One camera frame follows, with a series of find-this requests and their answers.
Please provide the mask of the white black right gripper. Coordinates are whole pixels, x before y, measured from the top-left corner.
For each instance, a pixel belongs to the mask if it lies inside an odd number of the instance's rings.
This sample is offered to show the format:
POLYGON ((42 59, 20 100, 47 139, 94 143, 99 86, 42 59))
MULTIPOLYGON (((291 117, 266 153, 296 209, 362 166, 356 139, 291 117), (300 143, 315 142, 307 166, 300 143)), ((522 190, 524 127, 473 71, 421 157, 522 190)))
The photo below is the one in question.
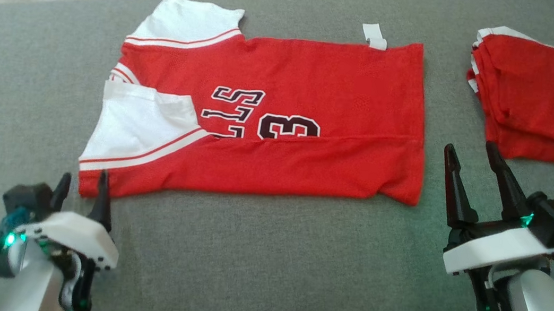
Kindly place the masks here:
POLYGON ((554 247, 546 247, 529 228, 520 227, 532 215, 524 191, 495 142, 486 143, 486 154, 498 182, 501 218, 506 222, 477 223, 455 147, 447 144, 446 219, 453 230, 443 253, 444 268, 454 276, 469 276, 476 311, 554 311, 550 274, 554 247))

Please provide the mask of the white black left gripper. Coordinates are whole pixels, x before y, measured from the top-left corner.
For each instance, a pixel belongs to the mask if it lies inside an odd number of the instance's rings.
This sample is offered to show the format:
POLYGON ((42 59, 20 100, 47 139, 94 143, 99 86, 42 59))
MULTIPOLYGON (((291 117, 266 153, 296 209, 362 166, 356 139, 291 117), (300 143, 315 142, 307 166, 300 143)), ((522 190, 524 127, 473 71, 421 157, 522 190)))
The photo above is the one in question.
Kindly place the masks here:
POLYGON ((87 217, 59 212, 71 180, 72 174, 64 173, 53 191, 49 205, 55 213, 26 227, 16 311, 92 311, 94 276, 118 265, 119 252, 108 233, 112 229, 108 171, 101 171, 87 217))

